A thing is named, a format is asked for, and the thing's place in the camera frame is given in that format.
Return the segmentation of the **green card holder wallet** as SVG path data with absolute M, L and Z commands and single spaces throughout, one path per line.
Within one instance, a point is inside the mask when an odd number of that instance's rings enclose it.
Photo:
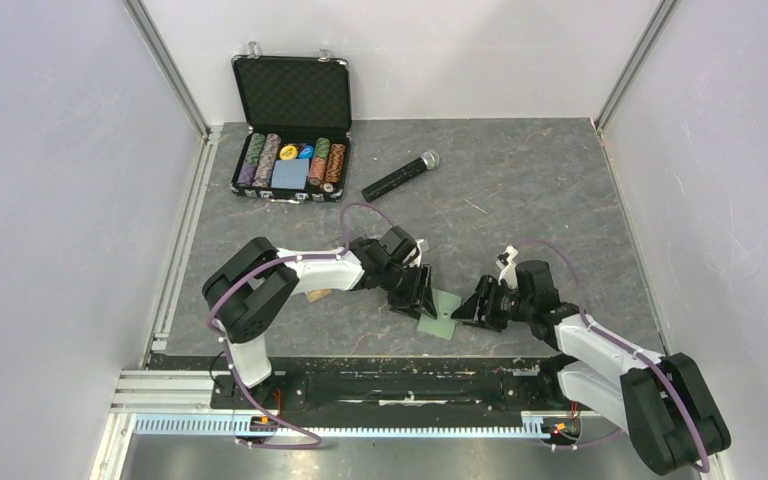
M 425 314 L 421 315 L 417 322 L 416 331 L 450 341 L 458 325 L 458 321 L 452 318 L 452 314 L 460 307 L 462 298 L 438 289 L 432 290 L 432 296 L 437 316 L 432 318 Z

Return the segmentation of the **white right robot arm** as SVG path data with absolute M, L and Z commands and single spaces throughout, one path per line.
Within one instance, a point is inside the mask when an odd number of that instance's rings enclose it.
M 537 392 L 551 408 L 583 404 L 628 435 L 640 460 L 666 475 L 699 470 L 729 449 L 731 432 L 697 363 L 684 353 L 642 348 L 562 300 L 548 263 L 501 265 L 484 275 L 453 314 L 474 327 L 501 332 L 526 324 L 556 355 L 540 365 Z

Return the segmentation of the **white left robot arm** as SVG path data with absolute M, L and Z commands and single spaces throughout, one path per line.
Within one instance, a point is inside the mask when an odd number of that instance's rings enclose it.
M 265 237 L 249 241 L 202 286 L 208 325 L 225 343 L 238 397 L 255 408 L 272 399 L 265 333 L 294 295 L 381 289 L 391 310 L 436 317 L 431 268 L 420 263 L 420 254 L 418 242 L 401 227 L 332 250 L 281 249 Z

